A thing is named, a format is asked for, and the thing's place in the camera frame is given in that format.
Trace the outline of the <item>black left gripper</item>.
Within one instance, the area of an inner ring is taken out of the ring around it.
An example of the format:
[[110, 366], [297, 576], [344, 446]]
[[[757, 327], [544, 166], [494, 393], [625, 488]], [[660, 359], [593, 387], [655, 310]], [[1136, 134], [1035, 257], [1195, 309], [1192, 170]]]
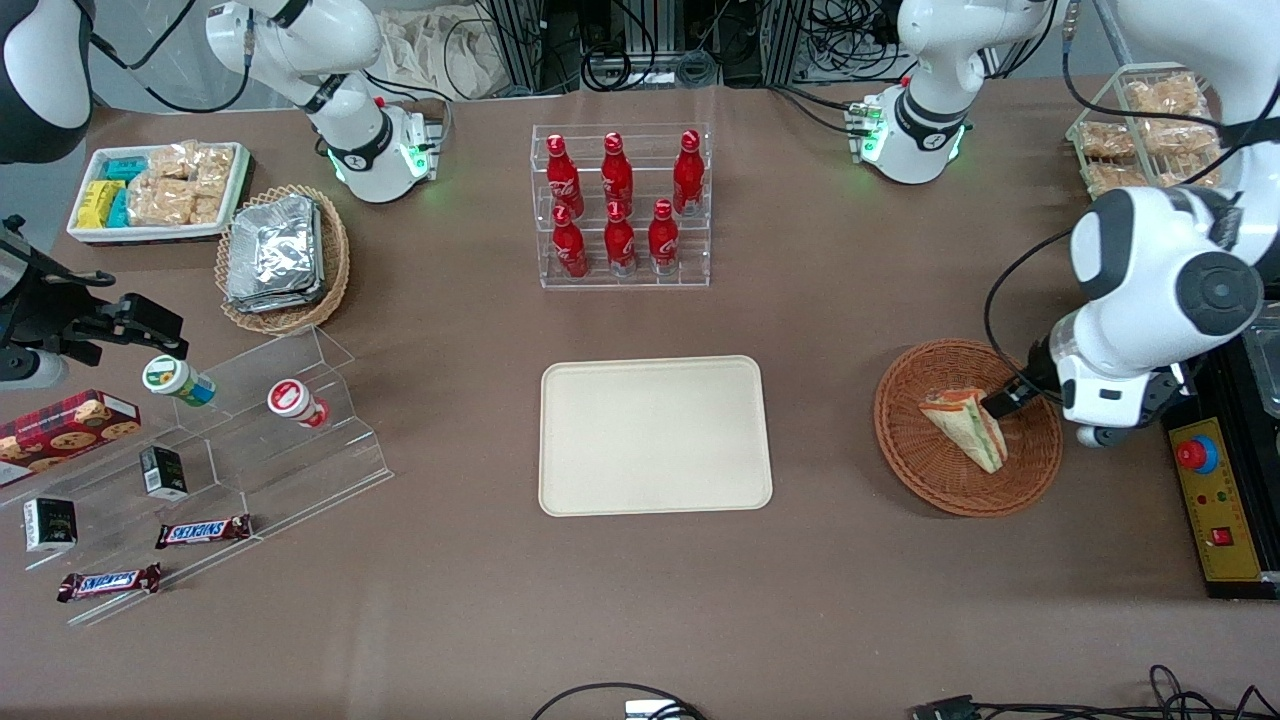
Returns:
[[1007, 382], [984, 397], [984, 410], [995, 420], [1020, 413], [1038, 397], [1047, 398], [1052, 404], [1062, 401], [1056, 363], [1050, 351], [1050, 338], [1037, 340], [1030, 346], [1020, 378]]

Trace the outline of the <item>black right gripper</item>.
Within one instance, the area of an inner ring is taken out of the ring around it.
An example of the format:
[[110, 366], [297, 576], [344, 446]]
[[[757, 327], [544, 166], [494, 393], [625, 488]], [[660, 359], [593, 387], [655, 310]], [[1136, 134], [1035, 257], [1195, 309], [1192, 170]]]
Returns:
[[101, 363], [102, 348], [91, 341], [140, 345], [186, 360], [189, 342], [184, 318], [140, 293], [116, 302], [93, 296], [116, 278], [106, 272], [73, 272], [27, 243], [26, 219], [3, 218], [3, 351], [46, 350], [86, 366]]

